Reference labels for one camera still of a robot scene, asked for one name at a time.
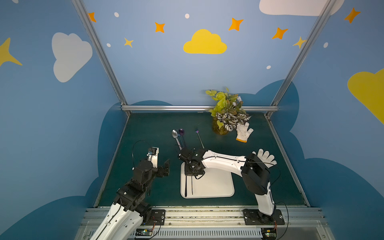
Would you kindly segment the white rectangular tray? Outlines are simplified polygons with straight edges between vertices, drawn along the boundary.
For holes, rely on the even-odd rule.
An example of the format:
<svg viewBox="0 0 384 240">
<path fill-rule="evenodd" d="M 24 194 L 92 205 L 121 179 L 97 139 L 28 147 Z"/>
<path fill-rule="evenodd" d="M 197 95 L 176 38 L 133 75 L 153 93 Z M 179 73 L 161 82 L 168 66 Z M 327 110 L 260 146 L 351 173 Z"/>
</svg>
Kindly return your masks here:
<svg viewBox="0 0 384 240">
<path fill-rule="evenodd" d="M 181 195 L 185 198 L 185 163 L 181 165 Z M 188 196 L 185 199 L 227 198 L 235 193 L 232 173 L 205 169 L 200 179 L 188 176 Z"/>
</svg>

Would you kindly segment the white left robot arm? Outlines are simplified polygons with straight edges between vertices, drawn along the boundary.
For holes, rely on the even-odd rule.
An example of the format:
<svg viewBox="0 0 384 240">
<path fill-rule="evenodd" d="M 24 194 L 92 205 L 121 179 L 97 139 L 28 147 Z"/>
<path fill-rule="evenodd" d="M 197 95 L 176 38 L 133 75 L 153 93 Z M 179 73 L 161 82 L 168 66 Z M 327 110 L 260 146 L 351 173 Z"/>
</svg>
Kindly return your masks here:
<svg viewBox="0 0 384 240">
<path fill-rule="evenodd" d="M 92 240 L 127 240 L 152 216 L 152 206 L 144 201 L 155 178 L 167 177 L 170 161 L 155 167 L 153 161 L 144 159 L 133 170 L 129 182 L 117 191 L 117 196 L 107 216 L 92 235 Z"/>
</svg>

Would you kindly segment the pink handled silver spoon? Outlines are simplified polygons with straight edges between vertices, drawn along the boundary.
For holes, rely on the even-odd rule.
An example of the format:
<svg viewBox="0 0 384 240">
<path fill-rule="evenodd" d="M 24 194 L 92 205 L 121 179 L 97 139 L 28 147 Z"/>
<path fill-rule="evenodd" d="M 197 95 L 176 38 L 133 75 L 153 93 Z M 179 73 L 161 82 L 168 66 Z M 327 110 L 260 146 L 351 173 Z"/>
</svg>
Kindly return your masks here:
<svg viewBox="0 0 384 240">
<path fill-rule="evenodd" d="M 176 140 L 179 149 L 182 150 L 183 147 L 181 145 L 181 142 L 179 141 L 179 134 L 176 130 L 172 130 L 172 137 Z"/>
</svg>

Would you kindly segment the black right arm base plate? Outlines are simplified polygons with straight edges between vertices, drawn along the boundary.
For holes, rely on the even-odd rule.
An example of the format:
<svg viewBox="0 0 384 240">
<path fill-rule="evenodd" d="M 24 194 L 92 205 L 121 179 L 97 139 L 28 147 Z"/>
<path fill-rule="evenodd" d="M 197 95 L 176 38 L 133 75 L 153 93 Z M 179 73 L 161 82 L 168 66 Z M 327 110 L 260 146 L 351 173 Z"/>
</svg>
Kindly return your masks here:
<svg viewBox="0 0 384 240">
<path fill-rule="evenodd" d="M 247 226 L 253 225 L 285 225 L 283 214 L 280 210 L 274 210 L 271 216 L 261 213 L 257 209 L 244 209 L 243 210 L 245 224 Z"/>
</svg>

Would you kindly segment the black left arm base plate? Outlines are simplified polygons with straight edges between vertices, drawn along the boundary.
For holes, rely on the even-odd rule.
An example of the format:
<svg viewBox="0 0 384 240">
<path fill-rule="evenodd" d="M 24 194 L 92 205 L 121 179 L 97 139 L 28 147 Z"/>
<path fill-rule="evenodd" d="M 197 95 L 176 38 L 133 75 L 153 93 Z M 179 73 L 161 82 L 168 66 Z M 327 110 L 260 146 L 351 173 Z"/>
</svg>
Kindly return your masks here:
<svg viewBox="0 0 384 240">
<path fill-rule="evenodd" d="M 148 212 L 143 217 L 143 226 L 152 226 L 156 223 L 156 226 L 163 226 L 165 224 L 166 210 L 155 209 Z"/>
</svg>

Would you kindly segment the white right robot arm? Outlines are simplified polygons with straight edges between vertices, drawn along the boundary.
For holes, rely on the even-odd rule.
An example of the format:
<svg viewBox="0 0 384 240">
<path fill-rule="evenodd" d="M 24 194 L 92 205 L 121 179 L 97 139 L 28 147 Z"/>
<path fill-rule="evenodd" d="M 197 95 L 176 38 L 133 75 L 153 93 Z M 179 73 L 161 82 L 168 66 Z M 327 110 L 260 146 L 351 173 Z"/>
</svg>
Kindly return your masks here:
<svg viewBox="0 0 384 240">
<path fill-rule="evenodd" d="M 270 168 L 277 165 L 275 156 L 259 149 L 248 156 L 230 156 L 208 149 L 182 148 L 178 158 L 193 176 L 204 175 L 205 169 L 218 169 L 243 178 L 246 188 L 255 195 L 262 216 L 272 216 L 276 206 L 271 191 Z"/>
</svg>

